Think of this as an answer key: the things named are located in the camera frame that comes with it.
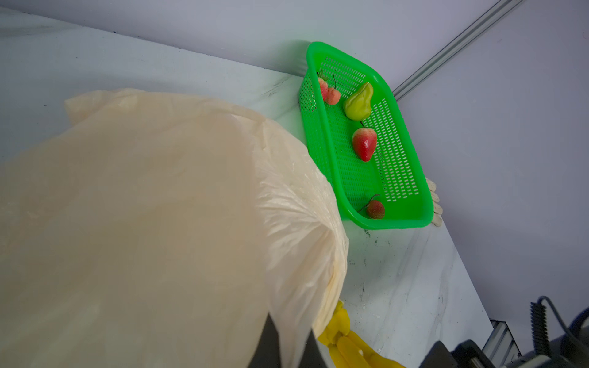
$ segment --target green plastic basket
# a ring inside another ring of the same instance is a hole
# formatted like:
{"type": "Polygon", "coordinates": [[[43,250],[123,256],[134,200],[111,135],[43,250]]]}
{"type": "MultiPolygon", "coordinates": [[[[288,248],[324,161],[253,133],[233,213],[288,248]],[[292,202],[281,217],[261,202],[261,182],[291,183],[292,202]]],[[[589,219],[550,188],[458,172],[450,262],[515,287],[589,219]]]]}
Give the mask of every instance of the green plastic basket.
{"type": "Polygon", "coordinates": [[[434,206],[419,159],[391,89],[371,67],[322,42],[307,49],[309,69],[299,92],[300,110],[309,154],[332,184],[343,220],[365,229],[427,226],[434,206]],[[321,97],[317,72],[337,83],[340,102],[327,105],[321,97]],[[376,152],[365,163],[352,148],[352,134],[361,127],[346,117],[344,101],[365,82],[374,87],[372,113],[364,120],[378,135],[376,152]],[[361,209],[374,194],[385,205],[385,218],[372,219],[361,209]]]}

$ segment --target lychee stem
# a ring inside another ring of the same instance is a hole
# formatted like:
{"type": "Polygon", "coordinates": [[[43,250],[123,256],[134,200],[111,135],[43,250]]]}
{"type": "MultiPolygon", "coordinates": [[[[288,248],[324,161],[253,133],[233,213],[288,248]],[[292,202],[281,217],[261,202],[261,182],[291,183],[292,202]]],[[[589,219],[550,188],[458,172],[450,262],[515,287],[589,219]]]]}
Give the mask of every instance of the lychee stem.
{"type": "Polygon", "coordinates": [[[372,196],[372,198],[370,198],[370,199],[368,200],[368,203],[366,203],[366,204],[364,205],[364,207],[360,208],[360,209],[358,210],[358,212],[360,212],[360,211],[362,211],[364,208],[366,208],[366,206],[368,206],[368,205],[370,204],[370,201],[372,201],[372,200],[374,199],[374,197],[378,197],[379,195],[380,195],[380,194],[378,194],[378,193],[377,193],[377,194],[375,194],[375,195],[373,195],[373,196],[372,196]]]}

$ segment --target white wall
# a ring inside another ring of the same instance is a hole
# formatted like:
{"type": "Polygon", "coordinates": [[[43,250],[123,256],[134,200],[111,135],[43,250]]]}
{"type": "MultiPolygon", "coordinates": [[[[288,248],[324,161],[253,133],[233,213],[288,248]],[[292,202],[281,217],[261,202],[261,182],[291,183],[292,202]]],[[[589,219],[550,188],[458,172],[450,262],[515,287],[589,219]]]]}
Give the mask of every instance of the white wall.
{"type": "Polygon", "coordinates": [[[496,0],[0,0],[0,6],[302,75],[309,41],[394,89],[496,0]]]}
{"type": "Polygon", "coordinates": [[[487,313],[531,350],[531,301],[589,306],[589,2],[523,2],[399,106],[487,313]]]}

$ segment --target plastic bag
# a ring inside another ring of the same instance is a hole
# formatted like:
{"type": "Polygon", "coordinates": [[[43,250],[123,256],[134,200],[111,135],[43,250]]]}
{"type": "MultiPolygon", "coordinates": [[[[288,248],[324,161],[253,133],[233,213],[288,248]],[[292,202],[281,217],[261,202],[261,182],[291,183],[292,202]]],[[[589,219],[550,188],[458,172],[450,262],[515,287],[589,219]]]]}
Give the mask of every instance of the plastic bag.
{"type": "Polygon", "coordinates": [[[251,110],[134,89],[1,168],[0,365],[284,367],[327,325],[348,239],[306,147],[251,110]]]}

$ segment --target tabletop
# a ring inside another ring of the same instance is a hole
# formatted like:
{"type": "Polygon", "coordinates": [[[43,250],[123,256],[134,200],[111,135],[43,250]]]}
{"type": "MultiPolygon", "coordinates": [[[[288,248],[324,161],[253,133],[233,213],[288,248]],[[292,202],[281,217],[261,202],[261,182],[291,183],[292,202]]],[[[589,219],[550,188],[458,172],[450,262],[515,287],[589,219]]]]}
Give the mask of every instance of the tabletop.
{"type": "MultiPolygon", "coordinates": [[[[0,163],[65,131],[65,99],[124,87],[222,98],[306,142],[301,77],[2,8],[0,49],[0,163]]],[[[491,323],[444,225],[344,226],[341,299],[352,330],[371,347],[418,367],[437,340],[448,349],[468,339],[485,344],[491,323]]]]}

